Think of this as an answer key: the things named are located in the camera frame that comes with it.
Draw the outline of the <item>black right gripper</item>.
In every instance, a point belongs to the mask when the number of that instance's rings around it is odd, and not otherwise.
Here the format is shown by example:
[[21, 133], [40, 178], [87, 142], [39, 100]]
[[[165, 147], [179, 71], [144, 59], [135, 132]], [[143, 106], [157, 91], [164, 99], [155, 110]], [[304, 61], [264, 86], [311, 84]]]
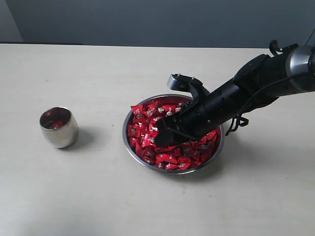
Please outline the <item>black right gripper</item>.
[[184, 105], [178, 115], [159, 119], [156, 146], [176, 146], [201, 139], [222, 123], [240, 117], [250, 97], [251, 83], [247, 79], [228, 80], [206, 97]]

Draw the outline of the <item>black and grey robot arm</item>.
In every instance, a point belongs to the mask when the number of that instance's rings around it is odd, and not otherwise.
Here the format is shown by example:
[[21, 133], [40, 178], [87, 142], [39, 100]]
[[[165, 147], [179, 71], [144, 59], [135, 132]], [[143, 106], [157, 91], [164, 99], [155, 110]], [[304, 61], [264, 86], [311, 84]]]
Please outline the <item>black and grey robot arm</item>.
[[244, 113], [266, 107], [282, 96], [314, 91], [313, 46], [292, 44], [280, 48], [273, 40], [269, 50], [269, 55], [253, 58], [214, 91], [205, 89], [194, 77], [172, 74], [168, 87], [190, 93], [193, 101], [157, 121], [156, 146], [198, 141], [226, 121], [231, 121], [228, 132], [234, 132], [249, 124]]

